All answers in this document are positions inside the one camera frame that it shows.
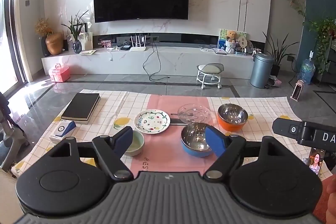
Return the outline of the person's right hand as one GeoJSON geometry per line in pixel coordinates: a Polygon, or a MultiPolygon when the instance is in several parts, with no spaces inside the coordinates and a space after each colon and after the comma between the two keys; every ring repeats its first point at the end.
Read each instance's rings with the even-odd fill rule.
{"type": "Polygon", "coordinates": [[[336,223],[336,178],[333,175],[332,180],[327,186],[327,193],[329,194],[329,199],[327,203],[326,211],[326,224],[336,223]]]}

